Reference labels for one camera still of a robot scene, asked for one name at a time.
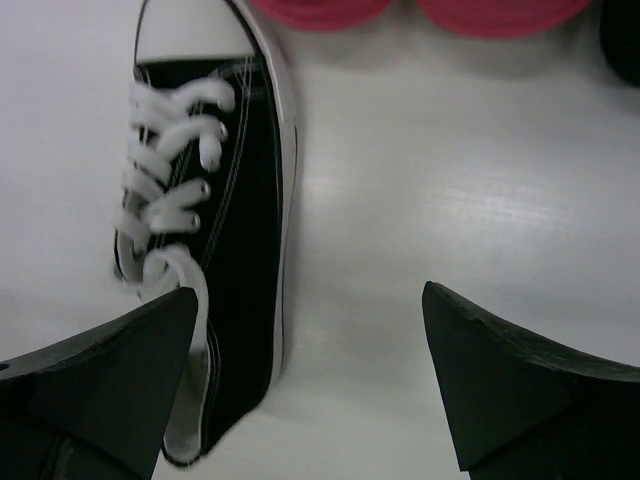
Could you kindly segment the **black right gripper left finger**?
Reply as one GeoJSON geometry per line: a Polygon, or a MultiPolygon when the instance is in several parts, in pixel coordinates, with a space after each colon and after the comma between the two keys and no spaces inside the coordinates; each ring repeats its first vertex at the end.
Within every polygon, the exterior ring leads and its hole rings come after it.
{"type": "Polygon", "coordinates": [[[149,479],[191,345],[193,289],[1,363],[4,479],[149,479]]]}

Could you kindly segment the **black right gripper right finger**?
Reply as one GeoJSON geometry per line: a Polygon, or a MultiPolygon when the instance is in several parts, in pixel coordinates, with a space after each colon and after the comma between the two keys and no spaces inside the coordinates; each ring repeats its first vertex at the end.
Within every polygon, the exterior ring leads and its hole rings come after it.
{"type": "Polygon", "coordinates": [[[636,479],[639,370],[426,283],[422,309],[458,466],[473,479],[636,479]]]}

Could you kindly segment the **black sneaker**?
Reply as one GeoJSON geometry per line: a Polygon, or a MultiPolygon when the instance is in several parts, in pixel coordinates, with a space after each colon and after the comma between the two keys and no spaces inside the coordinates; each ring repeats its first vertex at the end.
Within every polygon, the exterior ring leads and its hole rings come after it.
{"type": "Polygon", "coordinates": [[[162,452],[204,458],[264,399],[284,361],[285,246],[298,153],[290,74],[245,1],[146,1],[114,263],[149,300],[198,310],[162,452]]]}

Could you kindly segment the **pink patterned sandal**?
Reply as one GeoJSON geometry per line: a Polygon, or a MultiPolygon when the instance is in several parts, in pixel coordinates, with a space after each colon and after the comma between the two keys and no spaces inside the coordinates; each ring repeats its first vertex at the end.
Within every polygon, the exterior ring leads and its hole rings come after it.
{"type": "Polygon", "coordinates": [[[478,38],[535,35],[571,20],[586,0],[424,0],[417,5],[439,27],[478,38]]]}
{"type": "Polygon", "coordinates": [[[390,0],[255,0],[253,5],[271,20],[313,32],[334,32],[371,21],[390,0]]]}

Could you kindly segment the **left dark green shoe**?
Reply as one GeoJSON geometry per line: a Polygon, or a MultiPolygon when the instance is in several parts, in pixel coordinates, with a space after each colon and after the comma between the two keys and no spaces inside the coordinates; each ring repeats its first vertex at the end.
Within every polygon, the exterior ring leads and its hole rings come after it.
{"type": "Polygon", "coordinates": [[[612,71],[627,84],[639,87],[639,0],[602,2],[599,40],[612,71]]]}

